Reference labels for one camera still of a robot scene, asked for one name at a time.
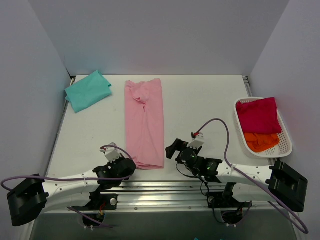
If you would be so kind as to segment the pink t-shirt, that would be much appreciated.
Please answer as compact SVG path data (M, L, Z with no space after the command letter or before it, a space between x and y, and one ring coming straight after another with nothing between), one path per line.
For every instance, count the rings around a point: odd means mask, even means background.
M127 81L124 107L126 150L137 168L164 168L165 128L161 80Z

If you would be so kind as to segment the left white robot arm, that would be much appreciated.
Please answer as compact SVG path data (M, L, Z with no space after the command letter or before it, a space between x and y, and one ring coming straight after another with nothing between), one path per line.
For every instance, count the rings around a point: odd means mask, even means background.
M120 156L106 165L74 176L24 176L23 181L7 194L11 223L19 227L34 221L41 213L70 207L81 211L102 210L111 201L101 192L118 187L135 170L132 159Z

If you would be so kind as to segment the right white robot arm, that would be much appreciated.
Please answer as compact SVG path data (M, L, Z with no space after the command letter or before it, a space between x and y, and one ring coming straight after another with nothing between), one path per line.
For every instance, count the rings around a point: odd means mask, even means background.
M266 166L227 164L221 159L199 156L204 143L200 136L191 142L177 138L166 147L166 157L171 159L178 152L176 162L183 164L192 178L225 184L227 190L222 193L222 200L227 206L238 202L273 201L262 186L276 196L277 203L282 202L293 212L304 211L308 180L288 164L282 161Z

